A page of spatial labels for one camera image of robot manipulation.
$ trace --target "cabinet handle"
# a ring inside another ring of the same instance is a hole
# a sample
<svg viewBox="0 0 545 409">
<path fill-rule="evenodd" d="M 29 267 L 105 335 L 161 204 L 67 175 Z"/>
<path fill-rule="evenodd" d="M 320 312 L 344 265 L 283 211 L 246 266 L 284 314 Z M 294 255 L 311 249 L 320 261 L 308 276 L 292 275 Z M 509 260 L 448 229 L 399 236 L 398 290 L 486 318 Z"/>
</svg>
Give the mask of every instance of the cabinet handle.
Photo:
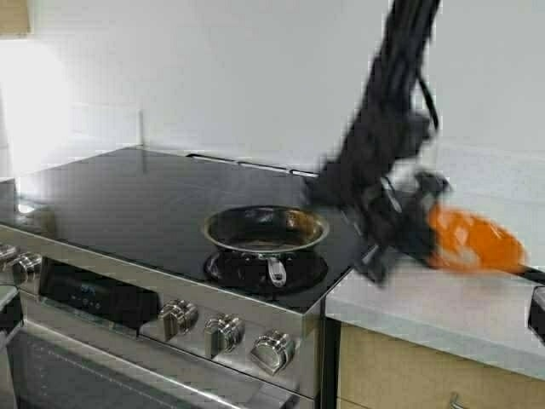
<svg viewBox="0 0 545 409">
<path fill-rule="evenodd" d="M 462 406 L 458 403 L 458 394 L 455 392 L 450 398 L 449 409 L 467 409 L 465 406 Z"/>
</svg>

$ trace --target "stainless steel pan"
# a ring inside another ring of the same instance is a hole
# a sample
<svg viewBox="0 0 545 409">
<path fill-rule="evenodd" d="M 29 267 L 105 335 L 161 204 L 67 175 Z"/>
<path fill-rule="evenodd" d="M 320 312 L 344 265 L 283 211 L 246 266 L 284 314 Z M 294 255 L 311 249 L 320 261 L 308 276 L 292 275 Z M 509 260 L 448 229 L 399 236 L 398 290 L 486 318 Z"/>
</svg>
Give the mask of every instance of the stainless steel pan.
<svg viewBox="0 0 545 409">
<path fill-rule="evenodd" d="M 237 251 L 267 260 L 269 277 L 277 287 L 286 283 L 281 256 L 310 250 L 329 232 L 329 223 L 322 216 L 283 206 L 225 210 L 203 225 L 204 235 L 221 251 Z"/>
</svg>

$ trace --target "stainless steel oven front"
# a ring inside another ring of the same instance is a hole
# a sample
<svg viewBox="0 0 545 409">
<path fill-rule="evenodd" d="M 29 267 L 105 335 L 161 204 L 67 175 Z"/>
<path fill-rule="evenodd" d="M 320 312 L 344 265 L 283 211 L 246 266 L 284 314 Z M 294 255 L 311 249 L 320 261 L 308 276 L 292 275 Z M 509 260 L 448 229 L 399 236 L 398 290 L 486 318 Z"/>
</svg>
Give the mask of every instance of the stainless steel oven front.
<svg viewBox="0 0 545 409">
<path fill-rule="evenodd" d="M 21 292 L 9 345 L 20 409 L 313 407 L 308 398 Z"/>
</svg>

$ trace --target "white countertop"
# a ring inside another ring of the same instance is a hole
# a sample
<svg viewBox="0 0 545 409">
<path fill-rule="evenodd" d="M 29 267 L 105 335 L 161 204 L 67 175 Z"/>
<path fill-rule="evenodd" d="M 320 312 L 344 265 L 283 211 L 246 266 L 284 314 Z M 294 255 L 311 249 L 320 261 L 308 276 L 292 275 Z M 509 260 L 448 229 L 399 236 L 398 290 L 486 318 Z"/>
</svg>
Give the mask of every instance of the white countertop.
<svg viewBox="0 0 545 409">
<path fill-rule="evenodd" d="M 379 289 L 351 272 L 327 296 L 328 317 L 545 380 L 545 346 L 527 328 L 535 283 L 461 276 L 410 261 Z"/>
</svg>

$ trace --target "orange bag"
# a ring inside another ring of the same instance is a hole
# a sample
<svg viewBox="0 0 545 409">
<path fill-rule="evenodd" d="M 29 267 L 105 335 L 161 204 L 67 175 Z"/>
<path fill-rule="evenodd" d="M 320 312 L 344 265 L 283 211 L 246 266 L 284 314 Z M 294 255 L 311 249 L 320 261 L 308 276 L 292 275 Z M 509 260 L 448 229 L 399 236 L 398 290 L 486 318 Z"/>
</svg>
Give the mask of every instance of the orange bag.
<svg viewBox="0 0 545 409">
<path fill-rule="evenodd" d="M 438 248 L 428 260 L 430 266 L 460 273 L 524 272 L 524 247 L 494 222 L 441 205 L 432 209 L 428 222 L 438 236 Z"/>
</svg>

